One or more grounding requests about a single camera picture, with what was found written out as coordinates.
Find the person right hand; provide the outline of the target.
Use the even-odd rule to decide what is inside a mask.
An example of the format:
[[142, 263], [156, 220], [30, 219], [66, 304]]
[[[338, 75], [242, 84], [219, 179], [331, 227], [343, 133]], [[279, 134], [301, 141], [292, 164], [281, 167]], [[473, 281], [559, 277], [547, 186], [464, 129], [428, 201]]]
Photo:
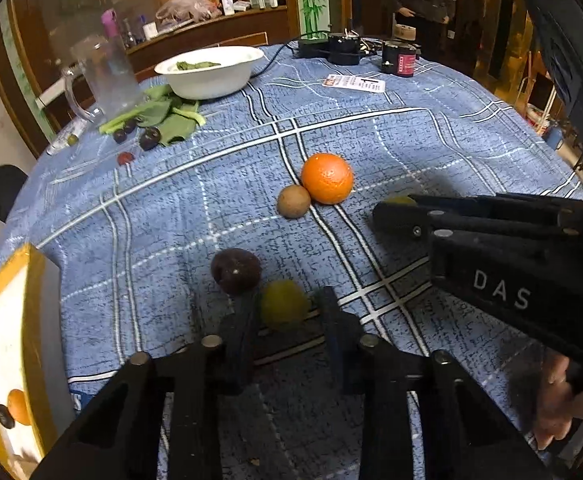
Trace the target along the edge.
[[583, 420], [583, 392], [574, 394], [567, 380], [570, 361], [553, 350], [543, 360], [532, 427], [539, 451], [567, 436], [574, 419]]

